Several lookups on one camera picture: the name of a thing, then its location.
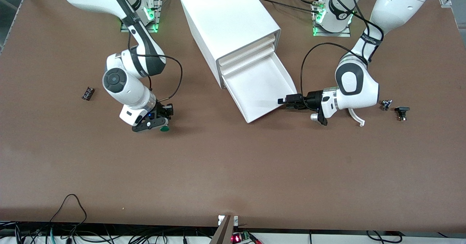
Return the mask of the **white shallow cabinet drawer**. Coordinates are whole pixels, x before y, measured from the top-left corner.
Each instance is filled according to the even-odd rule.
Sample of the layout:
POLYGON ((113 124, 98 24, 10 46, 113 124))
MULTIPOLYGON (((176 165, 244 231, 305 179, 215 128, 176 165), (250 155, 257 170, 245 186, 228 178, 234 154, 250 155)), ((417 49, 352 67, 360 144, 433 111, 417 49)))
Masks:
POLYGON ((218 60, 218 65, 224 65, 225 63, 228 63, 228 62, 232 62, 233 60, 239 58, 241 55, 246 55, 252 51, 255 51, 257 50, 258 48, 261 48, 263 46, 266 46, 266 45, 269 45, 269 44, 273 44, 273 46, 275 47, 275 40, 276 40, 276 37, 274 34, 271 34, 269 36, 266 36, 262 39, 259 39, 257 41, 255 41, 254 43, 251 43, 249 45, 246 45, 245 47, 243 48, 240 48, 228 55, 226 55, 225 57, 223 58, 220 58, 218 60))
POLYGON ((220 65, 220 73, 222 76, 227 76, 228 74, 233 73, 236 70, 242 69, 246 66, 256 63, 257 61, 259 61, 262 58, 265 58, 274 51, 275 47, 273 44, 260 47, 257 50, 252 51, 246 55, 241 55, 239 58, 233 60, 232 62, 220 65))

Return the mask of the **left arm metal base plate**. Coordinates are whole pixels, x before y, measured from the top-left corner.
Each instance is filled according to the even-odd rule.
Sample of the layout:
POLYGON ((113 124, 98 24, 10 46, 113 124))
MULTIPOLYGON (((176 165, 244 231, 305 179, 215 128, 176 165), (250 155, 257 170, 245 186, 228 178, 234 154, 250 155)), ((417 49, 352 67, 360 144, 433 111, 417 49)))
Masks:
POLYGON ((337 15, 328 9, 331 0, 316 0, 311 5, 313 36, 350 37, 350 24, 353 15, 337 11, 337 15))

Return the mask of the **white deep cabinet drawer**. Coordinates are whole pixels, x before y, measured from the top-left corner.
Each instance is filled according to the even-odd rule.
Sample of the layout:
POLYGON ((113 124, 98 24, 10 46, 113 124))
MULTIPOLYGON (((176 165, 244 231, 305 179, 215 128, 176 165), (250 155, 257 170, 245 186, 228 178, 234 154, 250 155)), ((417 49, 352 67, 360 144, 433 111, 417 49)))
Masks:
POLYGON ((278 108, 278 99, 297 93, 290 74, 275 52, 222 79, 247 123, 278 108))

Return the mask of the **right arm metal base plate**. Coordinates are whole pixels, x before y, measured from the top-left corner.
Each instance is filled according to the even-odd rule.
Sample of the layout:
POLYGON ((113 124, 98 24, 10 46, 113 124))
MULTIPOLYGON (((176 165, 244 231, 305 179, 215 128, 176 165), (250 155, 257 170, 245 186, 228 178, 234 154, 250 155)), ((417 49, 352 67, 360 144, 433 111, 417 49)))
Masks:
POLYGON ((163 0, 125 0, 122 25, 132 34, 148 34, 158 31, 163 0))

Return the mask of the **white drawer cabinet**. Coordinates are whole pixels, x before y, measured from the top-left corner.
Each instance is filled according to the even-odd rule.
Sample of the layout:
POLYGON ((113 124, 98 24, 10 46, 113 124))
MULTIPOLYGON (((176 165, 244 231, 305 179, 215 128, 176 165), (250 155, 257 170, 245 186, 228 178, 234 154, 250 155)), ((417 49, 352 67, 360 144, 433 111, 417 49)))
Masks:
POLYGON ((193 39, 220 88, 218 60, 281 29, 260 0, 180 0, 193 39))

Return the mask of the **circuit board red display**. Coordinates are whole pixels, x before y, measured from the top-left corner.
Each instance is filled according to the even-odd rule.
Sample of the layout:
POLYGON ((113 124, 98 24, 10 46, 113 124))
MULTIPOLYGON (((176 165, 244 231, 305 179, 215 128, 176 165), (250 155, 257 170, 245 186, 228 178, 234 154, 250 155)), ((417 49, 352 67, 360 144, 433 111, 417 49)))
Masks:
POLYGON ((231 244, 262 244, 262 242, 251 232, 242 231, 232 234, 231 244))

